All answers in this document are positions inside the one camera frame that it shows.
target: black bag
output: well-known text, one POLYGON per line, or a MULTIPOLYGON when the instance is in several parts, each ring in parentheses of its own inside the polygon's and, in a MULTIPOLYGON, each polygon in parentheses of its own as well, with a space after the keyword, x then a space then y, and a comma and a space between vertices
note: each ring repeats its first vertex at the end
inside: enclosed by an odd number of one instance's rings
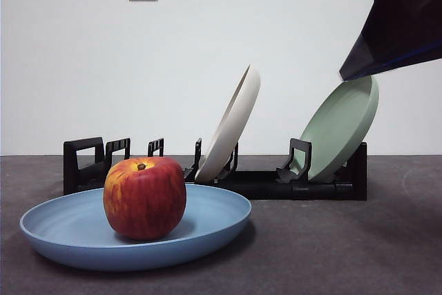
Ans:
POLYGON ((442 0, 374 0, 343 80, 442 57, 442 0))

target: white plate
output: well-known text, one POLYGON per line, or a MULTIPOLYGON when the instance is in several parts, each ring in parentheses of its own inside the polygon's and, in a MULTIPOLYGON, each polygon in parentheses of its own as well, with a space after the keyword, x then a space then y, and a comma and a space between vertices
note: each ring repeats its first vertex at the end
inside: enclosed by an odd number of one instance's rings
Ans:
POLYGON ((195 175, 196 182, 213 180, 229 160, 255 105, 260 82, 258 71, 249 65, 212 137, 209 150, 201 158, 201 166, 195 175))

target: apple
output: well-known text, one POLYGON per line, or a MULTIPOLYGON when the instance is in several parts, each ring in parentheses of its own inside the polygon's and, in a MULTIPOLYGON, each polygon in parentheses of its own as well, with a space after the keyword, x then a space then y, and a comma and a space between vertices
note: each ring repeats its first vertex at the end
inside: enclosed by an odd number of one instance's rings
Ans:
POLYGON ((181 166, 168 157, 122 160, 106 177, 103 205, 110 226, 136 240, 155 240, 175 228, 186 207, 181 166))

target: dish rack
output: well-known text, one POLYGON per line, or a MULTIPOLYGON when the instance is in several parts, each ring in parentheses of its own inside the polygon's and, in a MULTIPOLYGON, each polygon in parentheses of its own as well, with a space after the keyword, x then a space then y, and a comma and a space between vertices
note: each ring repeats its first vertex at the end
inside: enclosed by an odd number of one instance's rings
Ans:
MULTIPOLYGON (((64 195, 100 188, 112 164, 112 153, 125 150, 124 159, 130 156, 129 138, 106 143, 104 153, 101 137, 64 142, 64 195), (77 151, 95 147, 95 162, 79 169, 77 151)), ((202 139, 195 143, 193 164, 183 169, 186 182, 194 182, 234 191, 250 200, 367 200, 367 144, 362 142, 350 159, 334 174, 331 182, 310 182, 311 142, 291 138, 287 161, 274 171, 243 171, 238 167, 238 143, 218 176, 210 181, 195 182, 201 160, 202 139), (290 171, 295 150, 305 153, 303 168, 299 173, 290 171)), ((148 143, 147 156, 159 151, 164 155, 164 138, 148 143)))

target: gray floor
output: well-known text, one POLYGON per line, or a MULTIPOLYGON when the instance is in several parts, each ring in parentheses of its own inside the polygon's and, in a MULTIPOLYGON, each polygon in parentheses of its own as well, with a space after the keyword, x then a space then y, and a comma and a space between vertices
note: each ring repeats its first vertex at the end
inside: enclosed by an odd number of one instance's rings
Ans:
POLYGON ((370 156, 367 202, 254 200, 220 251, 122 274, 58 265, 26 242, 20 217, 61 196, 61 179, 61 156, 1 158, 2 294, 442 294, 442 156, 370 156))

